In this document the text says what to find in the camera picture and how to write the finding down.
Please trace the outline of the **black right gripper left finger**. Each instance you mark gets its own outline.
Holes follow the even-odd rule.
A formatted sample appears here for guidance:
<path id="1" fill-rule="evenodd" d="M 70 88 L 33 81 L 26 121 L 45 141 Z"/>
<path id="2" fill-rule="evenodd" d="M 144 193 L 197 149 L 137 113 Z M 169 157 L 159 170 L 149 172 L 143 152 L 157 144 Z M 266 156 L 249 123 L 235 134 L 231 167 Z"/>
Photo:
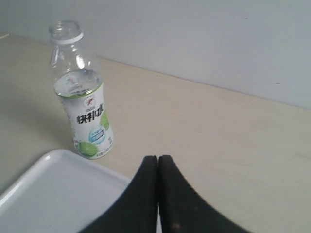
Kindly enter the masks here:
<path id="1" fill-rule="evenodd" d="M 87 226 L 88 233 L 155 233 L 157 231 L 157 157 L 146 156 L 121 196 Z"/>

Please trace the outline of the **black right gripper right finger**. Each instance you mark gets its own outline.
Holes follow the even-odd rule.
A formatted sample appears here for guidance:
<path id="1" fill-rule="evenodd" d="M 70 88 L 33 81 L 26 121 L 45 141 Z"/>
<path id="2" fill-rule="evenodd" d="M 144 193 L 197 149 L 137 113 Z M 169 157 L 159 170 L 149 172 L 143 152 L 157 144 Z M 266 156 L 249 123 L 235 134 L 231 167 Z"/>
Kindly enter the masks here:
<path id="1" fill-rule="evenodd" d="M 187 182 L 173 158 L 158 160 L 158 204 L 163 233 L 246 233 L 211 205 Z"/>

